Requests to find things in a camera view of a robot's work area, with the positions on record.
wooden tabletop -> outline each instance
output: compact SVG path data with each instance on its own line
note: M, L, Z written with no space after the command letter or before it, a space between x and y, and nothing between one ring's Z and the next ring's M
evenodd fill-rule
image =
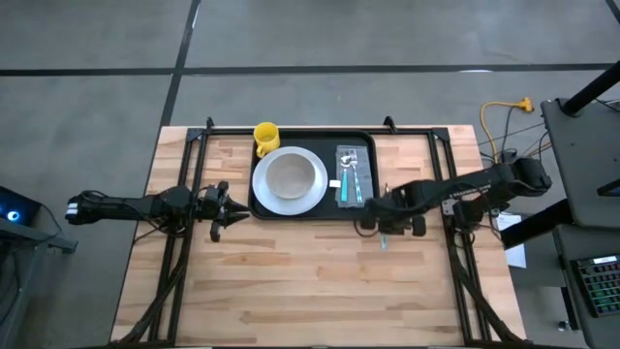
M458 174L481 169L473 127L447 127ZM148 193L176 184L186 130L163 128ZM433 178L426 137L374 139L382 187ZM251 155L251 137L210 137L202 184L227 180L231 197L247 203ZM448 177L444 157L442 164ZM425 217L425 237L390 237L383 251L378 237L359 237L351 222L250 217L222 231L220 243L210 241L210 222L197 223L177 344L462 344L441 215L434 209ZM148 230L150 226L139 224L137 235ZM164 235L153 234L134 246L111 339L126 334L152 301L165 242ZM480 229L474 249L484 295L510 329L524 337L500 241ZM476 329L471 299L468 308ZM169 311L168 306L162 333Z

gray concrete floor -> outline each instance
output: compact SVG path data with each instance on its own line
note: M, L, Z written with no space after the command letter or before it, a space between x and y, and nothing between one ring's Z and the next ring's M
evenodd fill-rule
M0 0L0 70L173 67L190 2ZM187 66L609 63L620 57L619 34L605 0L202 0ZM482 103L528 96L538 106L599 73L184 77L171 124L202 125L207 116L221 125L373 124L391 115L400 124L473 124L482 142ZM170 82L0 78L0 185L57 217L84 189L140 195ZM488 110L494 135L506 113ZM516 111L511 129L539 122L538 112ZM524 150L542 133L519 134L507 146ZM555 185L542 198L515 200L513 211L534 213L564 197L552 152L542 158ZM79 240L77 253L47 259L21 348L109 338L135 224L61 224ZM553 252L540 246L543 256ZM537 277L513 275L528 337L583 346L579 333L557 332L563 306L557 293L528 282Z

black tray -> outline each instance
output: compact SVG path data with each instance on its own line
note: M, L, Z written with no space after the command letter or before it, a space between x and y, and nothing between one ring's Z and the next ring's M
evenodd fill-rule
M372 176L373 196L378 198L379 175L377 171L377 149L373 138L361 131L322 130L322 131L287 131L280 130L280 146L299 146L315 153L325 164L327 178L336 179L336 146L337 145L361 145L368 148L368 160L370 161L370 174ZM256 156L256 143L252 148L251 176L261 159ZM248 195L248 207L252 214L260 219L329 219L329 220L354 220L358 219L363 208L339 208L336 203L335 188L327 187L325 195L319 203L307 212L297 215L276 214L265 208L254 196L252 179L250 179L250 193Z

keyboard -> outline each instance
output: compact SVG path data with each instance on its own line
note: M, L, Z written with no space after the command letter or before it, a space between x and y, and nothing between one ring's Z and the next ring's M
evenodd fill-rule
M594 317L620 314L620 255L572 261Z

white label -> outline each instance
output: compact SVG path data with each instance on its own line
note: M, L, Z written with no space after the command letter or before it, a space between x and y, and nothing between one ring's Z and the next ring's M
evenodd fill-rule
M611 256L611 257L595 258L593 261L594 261L594 264L600 264L600 263L616 262L617 260L614 256Z

